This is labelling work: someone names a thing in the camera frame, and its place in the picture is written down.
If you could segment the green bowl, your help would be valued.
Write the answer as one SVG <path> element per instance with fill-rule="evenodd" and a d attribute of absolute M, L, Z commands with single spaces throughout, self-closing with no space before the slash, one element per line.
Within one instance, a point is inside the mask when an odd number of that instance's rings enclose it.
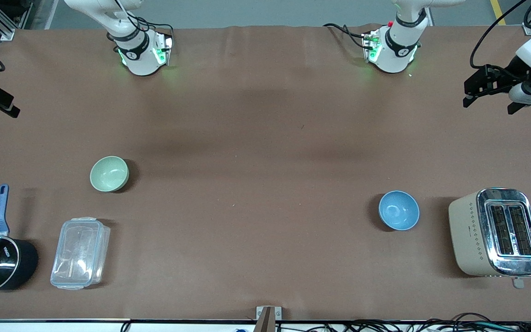
<path fill-rule="evenodd" d="M 130 170 L 120 157 L 108 156 L 98 160 L 90 171 L 90 184 L 100 192 L 121 190 L 129 180 Z"/>

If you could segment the blue bowl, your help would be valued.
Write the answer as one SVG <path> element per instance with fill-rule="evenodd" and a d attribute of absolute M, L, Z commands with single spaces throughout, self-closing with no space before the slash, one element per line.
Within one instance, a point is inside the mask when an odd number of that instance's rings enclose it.
<path fill-rule="evenodd" d="M 420 219 L 421 210 L 413 196 L 393 190 L 385 193 L 378 204 L 378 214 L 384 225 L 395 231 L 408 231 Z"/>

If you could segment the beige chrome toaster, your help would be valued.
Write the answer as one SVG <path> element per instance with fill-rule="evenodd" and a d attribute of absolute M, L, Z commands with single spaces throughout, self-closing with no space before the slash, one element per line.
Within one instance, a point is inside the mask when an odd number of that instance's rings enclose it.
<path fill-rule="evenodd" d="M 531 278 L 531 204 L 516 189 L 491 187 L 448 207 L 455 261 L 472 277 L 510 278 L 523 289 Z"/>

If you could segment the clear plastic food container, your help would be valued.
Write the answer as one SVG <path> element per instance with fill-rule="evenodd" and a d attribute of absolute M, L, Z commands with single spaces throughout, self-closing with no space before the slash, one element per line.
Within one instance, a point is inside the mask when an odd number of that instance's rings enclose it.
<path fill-rule="evenodd" d="M 111 229 L 94 217 L 63 223 L 53 261 L 51 285 L 81 290 L 101 282 Z"/>

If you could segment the brown table cover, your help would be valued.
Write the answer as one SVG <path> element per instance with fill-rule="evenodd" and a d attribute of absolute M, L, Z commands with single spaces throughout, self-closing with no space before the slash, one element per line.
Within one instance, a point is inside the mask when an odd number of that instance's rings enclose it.
<path fill-rule="evenodd" d="M 20 31 L 0 44 L 0 184 L 11 235 L 38 250 L 34 276 L 0 292 L 0 319 L 531 320 L 531 278 L 469 277 L 448 206 L 486 187 L 531 202 L 531 107 L 506 95 L 463 107 L 484 27 L 430 27 L 400 74 L 368 65 L 322 27 L 175 33 L 171 66 L 137 77 L 101 30 Z M 90 171 L 124 159 L 127 184 Z M 378 204 L 407 192 L 418 224 Z M 110 228 L 101 282 L 51 285 L 63 223 Z"/>

